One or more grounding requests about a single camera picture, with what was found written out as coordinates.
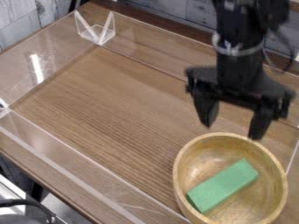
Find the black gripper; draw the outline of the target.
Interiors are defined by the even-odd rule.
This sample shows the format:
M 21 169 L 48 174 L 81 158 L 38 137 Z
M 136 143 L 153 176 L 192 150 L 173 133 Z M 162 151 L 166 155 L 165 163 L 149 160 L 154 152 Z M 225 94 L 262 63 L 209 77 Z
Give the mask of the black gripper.
M 216 66 L 190 66 L 184 72 L 185 91 L 206 128 L 216 120 L 220 101 L 254 111 L 246 134 L 252 140 L 262 138 L 273 119 L 286 118 L 294 91 L 265 73 L 260 55 L 218 55 Z

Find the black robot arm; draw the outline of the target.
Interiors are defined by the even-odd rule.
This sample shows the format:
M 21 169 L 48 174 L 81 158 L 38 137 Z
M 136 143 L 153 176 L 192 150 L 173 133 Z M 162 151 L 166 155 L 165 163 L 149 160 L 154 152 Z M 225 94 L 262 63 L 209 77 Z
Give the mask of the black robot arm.
M 185 92 L 190 94 L 200 123 L 209 127 L 220 102 L 253 111 L 246 137 L 258 140 L 273 120 L 288 116 L 294 91 L 264 71 L 264 42 L 289 15 L 288 0 L 212 0 L 216 30 L 212 46 L 216 66 L 185 69 Z

